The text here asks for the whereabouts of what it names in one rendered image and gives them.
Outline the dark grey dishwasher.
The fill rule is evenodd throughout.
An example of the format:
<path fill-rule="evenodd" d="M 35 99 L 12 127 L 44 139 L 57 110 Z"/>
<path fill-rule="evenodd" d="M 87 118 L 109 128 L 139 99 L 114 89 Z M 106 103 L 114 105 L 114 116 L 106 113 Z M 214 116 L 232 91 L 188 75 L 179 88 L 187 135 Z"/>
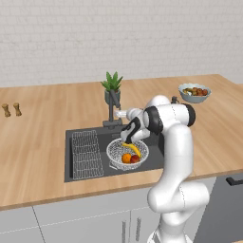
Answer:
<path fill-rule="evenodd" d="M 243 179 L 243 173 L 218 177 L 194 243 L 234 243 L 243 240 L 243 184 L 230 186 L 226 178 Z"/>

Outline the dark grey sink faucet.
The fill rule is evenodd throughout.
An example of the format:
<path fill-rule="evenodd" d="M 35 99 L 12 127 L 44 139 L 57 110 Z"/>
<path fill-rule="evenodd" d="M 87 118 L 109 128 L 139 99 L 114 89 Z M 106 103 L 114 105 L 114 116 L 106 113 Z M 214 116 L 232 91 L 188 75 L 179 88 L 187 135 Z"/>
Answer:
<path fill-rule="evenodd" d="M 103 126 L 108 129 L 114 129 L 116 126 L 122 125 L 122 119 L 114 119 L 114 109 L 113 106 L 117 108 L 121 108 L 120 100 L 118 99 L 116 92 L 114 89 L 110 89 L 108 91 L 109 98 L 109 119 L 107 121 L 103 121 Z"/>

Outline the pale blue bowl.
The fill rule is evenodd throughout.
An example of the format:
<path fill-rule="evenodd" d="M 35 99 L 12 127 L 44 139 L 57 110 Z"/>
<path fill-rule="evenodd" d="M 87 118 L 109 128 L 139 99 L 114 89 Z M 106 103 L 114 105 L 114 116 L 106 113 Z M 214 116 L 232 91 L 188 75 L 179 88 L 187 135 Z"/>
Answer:
<path fill-rule="evenodd" d="M 190 87 L 190 88 L 193 88 L 193 87 L 200 87 L 202 89 L 207 89 L 208 90 L 208 95 L 207 96 L 190 96 L 190 95 L 186 95 L 183 93 L 183 89 L 184 88 L 187 88 L 187 87 Z M 186 102 L 189 102 L 189 103 L 202 103 L 204 102 L 212 93 L 212 90 L 209 88 L 209 87 L 206 87 L 205 85 L 203 84 L 181 84 L 179 87 L 178 87 L 178 91 L 180 93 L 180 96 L 181 98 L 186 101 Z"/>

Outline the dark grey sink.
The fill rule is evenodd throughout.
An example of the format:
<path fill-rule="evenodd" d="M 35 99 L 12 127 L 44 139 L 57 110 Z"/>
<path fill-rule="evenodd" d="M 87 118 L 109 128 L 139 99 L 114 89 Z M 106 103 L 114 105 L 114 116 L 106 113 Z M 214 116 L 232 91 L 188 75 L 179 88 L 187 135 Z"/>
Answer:
<path fill-rule="evenodd" d="M 143 142 L 148 146 L 149 156 L 147 160 L 137 169 L 123 171 L 114 167 L 106 154 L 107 145 L 114 139 L 118 139 L 121 134 L 122 126 L 117 126 L 114 129 L 106 127 L 93 127 L 77 130 L 65 131 L 65 182 L 74 181 L 73 178 L 73 156 L 72 156 L 72 134 L 74 132 L 83 132 L 95 130 L 98 137 L 100 153 L 103 163 L 103 177 L 110 177 L 122 174 L 150 171 L 160 169 L 163 167 L 163 145 L 164 138 L 162 135 L 152 134 L 149 138 L 144 139 Z"/>

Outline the mixed fruit pieces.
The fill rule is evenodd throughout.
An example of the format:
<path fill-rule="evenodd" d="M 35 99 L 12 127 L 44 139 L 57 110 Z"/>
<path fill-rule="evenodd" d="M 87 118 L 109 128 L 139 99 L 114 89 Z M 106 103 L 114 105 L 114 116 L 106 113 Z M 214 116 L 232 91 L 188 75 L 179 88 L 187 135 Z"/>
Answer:
<path fill-rule="evenodd" d="M 208 90 L 202 89 L 200 87 L 193 87 L 193 88 L 187 87 L 183 89 L 183 93 L 190 96 L 207 96 Z"/>

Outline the grey drawer front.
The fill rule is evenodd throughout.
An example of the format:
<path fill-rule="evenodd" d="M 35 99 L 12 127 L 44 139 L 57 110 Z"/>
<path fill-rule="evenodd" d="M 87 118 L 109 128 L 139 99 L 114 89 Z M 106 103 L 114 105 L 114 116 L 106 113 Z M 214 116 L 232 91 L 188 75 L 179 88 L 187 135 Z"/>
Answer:
<path fill-rule="evenodd" d="M 31 207 L 0 211 L 0 234 L 37 228 L 38 223 Z"/>

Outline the white mesh colander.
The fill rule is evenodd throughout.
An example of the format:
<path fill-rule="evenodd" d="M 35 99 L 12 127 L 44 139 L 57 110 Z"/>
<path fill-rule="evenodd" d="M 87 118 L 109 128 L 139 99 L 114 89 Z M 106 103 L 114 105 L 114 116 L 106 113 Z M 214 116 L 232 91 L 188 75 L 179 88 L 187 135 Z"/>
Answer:
<path fill-rule="evenodd" d="M 148 146 L 142 140 L 132 143 L 140 150 L 140 161 L 136 163 L 123 163 L 123 154 L 130 154 L 132 157 L 133 155 L 136 155 L 136 153 L 132 149 L 122 146 L 122 143 L 123 141 L 121 139 L 115 139 L 107 145 L 106 154 L 110 160 L 110 163 L 117 169 L 123 171 L 135 170 L 139 168 L 149 156 Z"/>

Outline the grey sink front panel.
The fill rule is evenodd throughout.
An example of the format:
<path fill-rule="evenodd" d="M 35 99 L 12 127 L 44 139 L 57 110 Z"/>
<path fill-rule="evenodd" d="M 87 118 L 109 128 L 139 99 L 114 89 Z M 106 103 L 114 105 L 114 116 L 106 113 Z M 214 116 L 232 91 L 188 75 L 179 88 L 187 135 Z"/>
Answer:
<path fill-rule="evenodd" d="M 147 207 L 149 189 L 90 196 L 34 206 L 41 226 Z"/>

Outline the wide grey cupboard door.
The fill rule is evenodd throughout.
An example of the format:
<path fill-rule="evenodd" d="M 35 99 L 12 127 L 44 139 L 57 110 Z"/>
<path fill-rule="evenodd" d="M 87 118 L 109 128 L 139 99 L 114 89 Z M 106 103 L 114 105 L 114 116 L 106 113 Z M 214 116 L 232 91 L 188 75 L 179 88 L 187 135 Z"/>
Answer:
<path fill-rule="evenodd" d="M 128 211 L 42 225 L 41 230 L 45 243 L 122 243 L 123 221 L 126 221 L 125 243 L 128 243 Z"/>

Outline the green potted plant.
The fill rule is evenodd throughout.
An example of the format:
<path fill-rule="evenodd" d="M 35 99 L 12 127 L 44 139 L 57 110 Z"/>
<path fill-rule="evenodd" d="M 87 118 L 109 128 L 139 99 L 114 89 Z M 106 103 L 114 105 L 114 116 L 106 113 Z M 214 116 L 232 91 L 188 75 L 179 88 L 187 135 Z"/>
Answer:
<path fill-rule="evenodd" d="M 121 81 L 123 77 L 118 77 L 118 72 L 115 72 L 113 75 L 111 75 L 109 72 L 106 72 L 106 80 L 102 81 L 102 86 L 104 87 L 104 99 L 106 103 L 109 103 L 109 91 L 111 89 L 114 90 L 117 99 L 121 96 Z"/>

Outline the narrow grey cupboard door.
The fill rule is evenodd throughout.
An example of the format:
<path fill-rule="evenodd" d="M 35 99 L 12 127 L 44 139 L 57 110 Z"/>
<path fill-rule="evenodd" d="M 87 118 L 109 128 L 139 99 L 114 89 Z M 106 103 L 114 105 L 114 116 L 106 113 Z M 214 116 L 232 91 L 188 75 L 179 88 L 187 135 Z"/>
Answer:
<path fill-rule="evenodd" d="M 137 218 L 141 218 L 140 241 L 136 241 Z M 147 243 L 148 237 L 159 225 L 160 214 L 154 213 L 149 207 L 131 211 L 130 243 Z"/>

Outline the yellow banana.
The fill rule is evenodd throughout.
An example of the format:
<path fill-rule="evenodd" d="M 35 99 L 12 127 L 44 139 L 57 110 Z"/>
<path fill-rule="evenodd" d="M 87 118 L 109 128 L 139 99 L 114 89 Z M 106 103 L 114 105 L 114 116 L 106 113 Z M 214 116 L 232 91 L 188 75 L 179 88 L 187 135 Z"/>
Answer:
<path fill-rule="evenodd" d="M 125 142 L 123 142 L 121 145 L 132 149 L 137 154 L 137 156 L 140 158 L 140 150 L 137 146 L 135 146 L 132 143 L 125 143 Z"/>

